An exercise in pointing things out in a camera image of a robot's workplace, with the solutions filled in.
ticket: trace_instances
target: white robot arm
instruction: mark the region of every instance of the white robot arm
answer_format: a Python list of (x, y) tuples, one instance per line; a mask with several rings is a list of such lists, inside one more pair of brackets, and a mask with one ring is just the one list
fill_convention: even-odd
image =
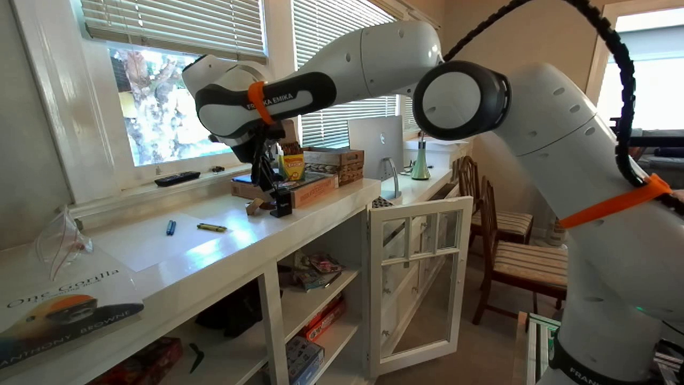
[[(329, 104), (406, 91), (416, 125), (438, 139), (500, 135), (552, 209), (565, 218), (632, 191), (615, 168), (615, 139), (584, 91), (552, 66), (503, 76), (470, 62), (442, 62), (428, 24), (366, 27), (327, 45), (294, 76), (264, 88), (273, 120)], [(232, 65), (202, 58), (186, 69), (205, 129), (240, 155), (267, 131), (245, 90), (220, 85)], [(569, 301), (559, 365), (563, 383), (645, 383), (660, 318), (684, 322), (684, 226), (658, 203), (573, 228)]]

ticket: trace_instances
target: marker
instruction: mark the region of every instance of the marker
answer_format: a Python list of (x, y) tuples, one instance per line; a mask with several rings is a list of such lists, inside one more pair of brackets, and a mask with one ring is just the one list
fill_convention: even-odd
[(174, 234), (176, 234), (176, 221), (170, 221), (170, 224), (166, 224), (166, 237), (174, 237)]

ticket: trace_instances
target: wooden chair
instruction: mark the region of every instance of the wooden chair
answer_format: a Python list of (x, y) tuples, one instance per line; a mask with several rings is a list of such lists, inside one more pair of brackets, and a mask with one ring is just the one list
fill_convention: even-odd
[[(460, 195), (472, 196), (472, 223), (470, 237), (481, 234), (481, 217), (478, 217), (478, 172), (476, 162), (470, 157), (461, 157), (453, 165), (453, 174), (458, 175)], [(531, 244), (534, 217), (529, 212), (503, 212), (498, 214), (498, 235), (507, 241)]]
[(487, 178), (481, 179), (481, 239), (486, 257), (486, 275), (472, 322), (476, 326), (486, 310), (496, 310), (516, 316), (516, 312), (511, 310), (503, 310), (487, 304), (494, 282), (505, 282), (511, 286), (533, 290), (534, 312), (536, 293), (555, 298), (555, 307), (560, 307), (563, 300), (566, 298), (566, 251), (498, 239), (494, 189)]

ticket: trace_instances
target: chair back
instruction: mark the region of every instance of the chair back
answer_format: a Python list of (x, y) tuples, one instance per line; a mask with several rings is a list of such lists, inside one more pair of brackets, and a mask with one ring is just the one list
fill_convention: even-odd
[(494, 271), (496, 260), (496, 241), (498, 241), (498, 223), (496, 223), (496, 199), (494, 199), (494, 187), (484, 175), (481, 178), (481, 239), (484, 239), (484, 257), (486, 257), (486, 270), (487, 273)]
[(472, 196), (472, 212), (478, 209), (478, 172), (476, 172), (476, 162), (470, 157), (461, 157), (455, 160), (455, 174), (458, 174), (458, 187), (460, 187), (460, 195)]

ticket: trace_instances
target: cabinet door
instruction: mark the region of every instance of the cabinet door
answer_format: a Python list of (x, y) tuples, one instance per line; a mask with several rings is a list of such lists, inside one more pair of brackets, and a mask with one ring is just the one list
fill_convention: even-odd
[(470, 214), (470, 196), (369, 209), (369, 379), (455, 350)]

